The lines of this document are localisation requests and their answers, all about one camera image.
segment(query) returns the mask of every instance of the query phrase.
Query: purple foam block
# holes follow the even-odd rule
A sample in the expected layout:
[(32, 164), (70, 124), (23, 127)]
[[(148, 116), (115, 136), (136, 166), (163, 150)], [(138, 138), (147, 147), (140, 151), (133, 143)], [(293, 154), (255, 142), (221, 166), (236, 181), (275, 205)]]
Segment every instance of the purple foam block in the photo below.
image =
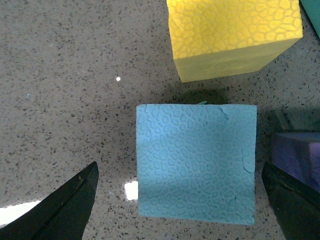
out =
[(320, 132), (272, 135), (272, 163), (320, 192)]

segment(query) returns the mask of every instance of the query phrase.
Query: teal foam block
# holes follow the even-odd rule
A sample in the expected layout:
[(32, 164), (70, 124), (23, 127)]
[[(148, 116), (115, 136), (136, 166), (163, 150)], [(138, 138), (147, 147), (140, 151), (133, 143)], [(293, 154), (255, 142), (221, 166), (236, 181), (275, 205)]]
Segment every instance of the teal foam block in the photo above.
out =
[(136, 114), (140, 215), (254, 224), (256, 106), (144, 104)]
[(311, 23), (320, 37), (320, 0), (300, 0)]

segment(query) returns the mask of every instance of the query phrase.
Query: gray speckled surface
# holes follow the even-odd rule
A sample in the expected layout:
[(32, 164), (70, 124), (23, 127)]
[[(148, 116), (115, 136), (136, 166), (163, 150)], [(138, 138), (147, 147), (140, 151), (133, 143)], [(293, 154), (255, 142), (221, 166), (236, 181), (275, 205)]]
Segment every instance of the gray speckled surface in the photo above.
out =
[[(303, 39), (261, 71), (181, 84), (164, 0), (1, 1), (0, 207), (41, 200), (97, 161), (85, 240), (284, 240), (260, 174), (272, 132), (320, 130), (320, 40), (302, 15)], [(258, 106), (254, 226), (143, 217), (126, 201), (136, 105), (202, 90)]]

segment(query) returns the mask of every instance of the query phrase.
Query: cracked pattern texture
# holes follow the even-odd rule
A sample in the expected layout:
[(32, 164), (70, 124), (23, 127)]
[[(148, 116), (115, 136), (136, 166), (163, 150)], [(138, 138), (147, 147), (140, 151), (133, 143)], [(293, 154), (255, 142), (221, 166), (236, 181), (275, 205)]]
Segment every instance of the cracked pattern texture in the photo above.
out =
[(167, 5), (175, 59), (303, 36), (299, 0), (167, 0)]
[(139, 214), (252, 225), (256, 124), (255, 105), (139, 105)]

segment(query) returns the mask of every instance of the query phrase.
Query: foam block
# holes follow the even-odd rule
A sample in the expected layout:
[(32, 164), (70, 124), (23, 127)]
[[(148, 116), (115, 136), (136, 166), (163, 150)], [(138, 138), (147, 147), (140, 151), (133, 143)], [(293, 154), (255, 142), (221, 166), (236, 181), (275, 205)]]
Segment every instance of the foam block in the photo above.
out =
[(271, 161), (320, 192), (320, 132), (274, 134)]
[(303, 36), (299, 0), (167, 0), (181, 81), (260, 70)]
[(312, 25), (320, 37), (320, 1), (319, 0), (301, 0), (306, 14), (312, 22)]
[(256, 106), (144, 104), (136, 114), (140, 215), (254, 223)]

